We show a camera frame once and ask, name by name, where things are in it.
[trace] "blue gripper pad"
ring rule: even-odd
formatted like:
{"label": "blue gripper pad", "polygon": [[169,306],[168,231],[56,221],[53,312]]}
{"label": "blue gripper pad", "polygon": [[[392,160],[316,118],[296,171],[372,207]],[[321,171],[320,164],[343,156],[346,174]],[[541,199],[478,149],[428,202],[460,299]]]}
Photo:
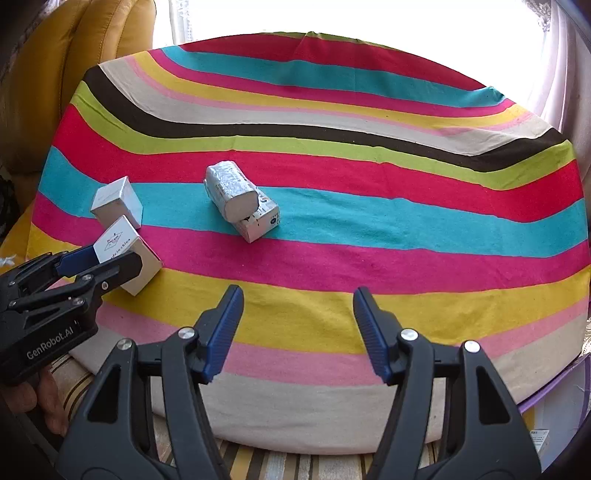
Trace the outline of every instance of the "blue gripper pad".
{"label": "blue gripper pad", "polygon": [[355,290],[353,313],[375,374],[390,385],[393,373],[389,351],[402,327],[394,315],[379,309],[366,287]]}
{"label": "blue gripper pad", "polygon": [[242,289],[230,285],[217,307],[203,312],[196,323],[199,344],[205,349],[203,376],[208,382],[222,371],[243,310]]}

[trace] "tablecloth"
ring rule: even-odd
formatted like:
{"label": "tablecloth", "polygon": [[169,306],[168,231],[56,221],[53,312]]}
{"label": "tablecloth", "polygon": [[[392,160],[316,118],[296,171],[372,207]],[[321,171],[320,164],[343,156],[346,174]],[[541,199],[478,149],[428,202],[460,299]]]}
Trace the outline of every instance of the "tablecloth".
{"label": "tablecloth", "polygon": [[[280,208],[247,244],[207,199],[235,161]],[[308,34],[224,37],[90,69],[56,133],[28,256],[92,243],[96,189],[128,175],[164,268],[118,289],[74,355],[192,325],[230,283],[245,311],[203,389],[221,438],[303,453],[374,451],[394,395],[352,315],[366,285],[435,342],[478,340],[517,401],[579,352],[589,296],[571,144],[492,87],[408,53]],[[161,394],[155,406],[163,411]],[[436,382],[427,440],[440,435]]]}

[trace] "red stripe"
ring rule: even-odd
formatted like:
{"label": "red stripe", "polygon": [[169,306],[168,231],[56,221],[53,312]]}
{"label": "red stripe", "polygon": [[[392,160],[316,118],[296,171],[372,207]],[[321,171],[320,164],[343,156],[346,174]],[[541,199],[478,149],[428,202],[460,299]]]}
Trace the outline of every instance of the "red stripe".
{"label": "red stripe", "polygon": [[[97,220],[69,215],[41,193],[33,223],[52,238],[75,245],[91,244],[103,232]],[[139,232],[167,268],[298,290],[352,293],[366,285],[376,294],[481,291],[552,283],[589,264],[587,241],[555,257],[522,258],[270,238],[247,244],[238,235],[149,225]]]}
{"label": "red stripe", "polygon": [[455,107],[435,105],[432,103],[401,100],[363,92],[346,92],[344,90],[315,89],[297,86],[273,85],[257,80],[241,79],[219,73],[205,73],[191,70],[175,63],[161,50],[152,50],[150,55],[164,70],[176,77],[190,82],[213,85],[217,87],[240,90],[243,92],[262,93],[284,98],[314,100],[318,102],[343,103],[345,105],[366,106],[394,112],[416,113],[438,117],[460,118],[471,116],[487,116],[501,113],[514,104],[506,98],[492,106]]}
{"label": "red stripe", "polygon": [[212,38],[180,47],[186,51],[206,51],[255,59],[305,60],[354,69],[382,70],[463,90],[478,90],[484,87],[480,82],[434,61],[401,50],[390,50],[364,43],[322,40],[315,37],[292,38],[283,35],[253,34]]}
{"label": "red stripe", "polygon": [[[255,184],[296,187],[384,198],[405,198],[467,212],[532,222],[553,215],[583,197],[576,161],[512,190],[492,190],[390,163],[244,151],[140,155],[113,145],[69,106],[54,145],[85,175],[109,183],[125,175],[134,182],[200,183],[205,168],[234,160]],[[104,161],[116,158],[117,161]]]}

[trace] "human hand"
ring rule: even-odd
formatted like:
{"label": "human hand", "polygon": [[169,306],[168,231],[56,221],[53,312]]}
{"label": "human hand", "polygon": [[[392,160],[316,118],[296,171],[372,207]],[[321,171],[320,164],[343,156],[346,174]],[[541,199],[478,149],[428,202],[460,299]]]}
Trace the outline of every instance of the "human hand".
{"label": "human hand", "polygon": [[28,412],[38,404],[45,414],[47,428],[52,433],[66,435],[68,420],[64,408],[61,406],[57,384],[49,366],[39,372],[39,384],[36,391],[31,384],[25,382],[16,387],[0,385],[0,394],[13,413]]}

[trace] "black printed symbol on box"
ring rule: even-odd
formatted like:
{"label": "black printed symbol on box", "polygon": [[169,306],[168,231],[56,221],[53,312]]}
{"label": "black printed symbol on box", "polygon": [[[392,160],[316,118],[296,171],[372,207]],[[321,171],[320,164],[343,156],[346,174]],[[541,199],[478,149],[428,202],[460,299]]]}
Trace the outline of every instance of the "black printed symbol on box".
{"label": "black printed symbol on box", "polygon": [[105,246],[105,251],[107,251],[109,248],[113,248],[115,245],[117,245],[117,242],[119,241],[119,238],[121,238],[122,233],[123,232],[114,233],[113,236],[107,240],[107,244]]}

